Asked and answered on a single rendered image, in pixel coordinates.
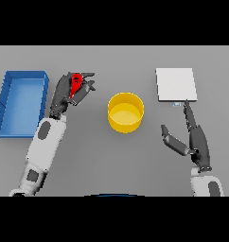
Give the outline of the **pale square measuring scale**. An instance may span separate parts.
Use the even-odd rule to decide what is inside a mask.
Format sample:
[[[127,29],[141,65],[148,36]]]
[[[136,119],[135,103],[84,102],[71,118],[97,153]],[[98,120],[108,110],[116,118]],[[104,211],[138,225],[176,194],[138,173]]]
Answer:
[[[156,68],[158,100],[160,102],[196,102],[197,91],[191,68]]]

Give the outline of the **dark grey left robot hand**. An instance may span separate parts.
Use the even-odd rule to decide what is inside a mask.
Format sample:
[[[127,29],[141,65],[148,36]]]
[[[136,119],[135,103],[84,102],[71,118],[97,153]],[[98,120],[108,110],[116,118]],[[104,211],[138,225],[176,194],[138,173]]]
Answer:
[[[82,75],[82,84],[75,95],[70,98],[71,91],[71,77],[75,73],[69,72],[67,75],[63,75],[58,81],[56,86],[51,106],[49,117],[60,120],[64,112],[67,111],[68,105],[78,106],[80,102],[89,94],[90,91],[94,91],[93,80],[87,80],[87,78],[93,77],[94,73],[80,73]]]

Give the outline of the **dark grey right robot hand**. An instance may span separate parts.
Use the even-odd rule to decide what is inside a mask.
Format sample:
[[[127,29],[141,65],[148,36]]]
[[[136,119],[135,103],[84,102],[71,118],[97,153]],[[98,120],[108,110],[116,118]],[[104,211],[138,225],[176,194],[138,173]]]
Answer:
[[[199,168],[199,173],[212,170],[207,139],[200,125],[196,123],[188,100],[184,104],[186,127],[189,134],[189,146],[172,136],[166,125],[161,126],[164,144],[182,156],[189,155]]]

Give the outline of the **yellow bowl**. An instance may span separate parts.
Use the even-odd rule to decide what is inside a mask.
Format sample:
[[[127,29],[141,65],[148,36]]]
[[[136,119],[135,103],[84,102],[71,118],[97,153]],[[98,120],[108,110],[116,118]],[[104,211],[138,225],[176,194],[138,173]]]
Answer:
[[[107,105],[107,119],[111,128],[124,134],[139,128],[144,112],[142,99],[133,93],[118,93]]]

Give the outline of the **red beaker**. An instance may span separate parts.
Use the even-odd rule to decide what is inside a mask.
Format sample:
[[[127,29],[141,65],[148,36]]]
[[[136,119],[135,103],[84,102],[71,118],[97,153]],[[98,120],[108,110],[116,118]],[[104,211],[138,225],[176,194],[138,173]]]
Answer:
[[[70,98],[72,98],[75,93],[79,90],[82,84],[82,75],[80,73],[75,73],[71,77],[71,91]]]

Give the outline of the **blue tray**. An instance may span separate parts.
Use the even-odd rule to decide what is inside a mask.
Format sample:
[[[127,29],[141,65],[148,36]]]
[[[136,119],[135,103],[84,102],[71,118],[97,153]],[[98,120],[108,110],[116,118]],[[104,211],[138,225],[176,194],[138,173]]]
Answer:
[[[44,118],[46,71],[6,71],[0,91],[0,138],[32,138]]]

